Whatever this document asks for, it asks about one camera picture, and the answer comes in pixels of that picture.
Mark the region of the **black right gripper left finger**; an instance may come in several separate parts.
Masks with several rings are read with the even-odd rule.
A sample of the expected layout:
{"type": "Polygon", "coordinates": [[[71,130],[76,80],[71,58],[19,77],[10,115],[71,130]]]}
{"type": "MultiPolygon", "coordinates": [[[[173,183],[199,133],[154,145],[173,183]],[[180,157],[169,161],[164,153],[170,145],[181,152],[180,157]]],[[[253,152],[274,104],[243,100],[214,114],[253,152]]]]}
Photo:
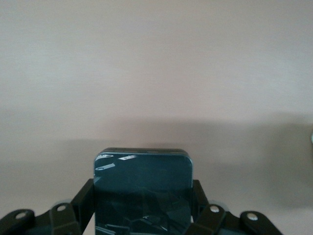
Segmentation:
{"type": "Polygon", "coordinates": [[[18,209],[0,219],[2,235],[81,235],[94,208],[93,179],[88,179],[69,202],[59,203],[41,215],[32,209],[18,209]]]}

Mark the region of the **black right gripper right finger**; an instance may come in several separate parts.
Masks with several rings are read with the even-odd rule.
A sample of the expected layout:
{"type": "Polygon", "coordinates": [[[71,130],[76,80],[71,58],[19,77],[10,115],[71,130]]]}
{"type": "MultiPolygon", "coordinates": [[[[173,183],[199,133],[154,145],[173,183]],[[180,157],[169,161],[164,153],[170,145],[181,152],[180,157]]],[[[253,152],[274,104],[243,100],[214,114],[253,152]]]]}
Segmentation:
{"type": "Polygon", "coordinates": [[[262,213],[244,211],[239,217],[216,203],[209,203],[199,180],[193,181],[193,222],[186,235],[282,235],[262,213]]]}

